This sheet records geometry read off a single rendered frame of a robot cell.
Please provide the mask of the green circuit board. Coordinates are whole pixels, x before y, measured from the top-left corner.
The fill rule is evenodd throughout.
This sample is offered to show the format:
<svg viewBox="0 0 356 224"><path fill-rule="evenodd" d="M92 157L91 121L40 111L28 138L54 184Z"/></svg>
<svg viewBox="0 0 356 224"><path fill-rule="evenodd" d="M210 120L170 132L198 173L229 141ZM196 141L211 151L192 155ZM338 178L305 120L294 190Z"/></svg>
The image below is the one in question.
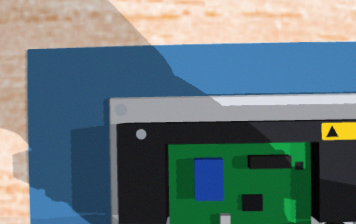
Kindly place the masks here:
<svg viewBox="0 0 356 224"><path fill-rule="evenodd" d="M311 224L311 142L168 144L168 162L170 224Z"/></svg>

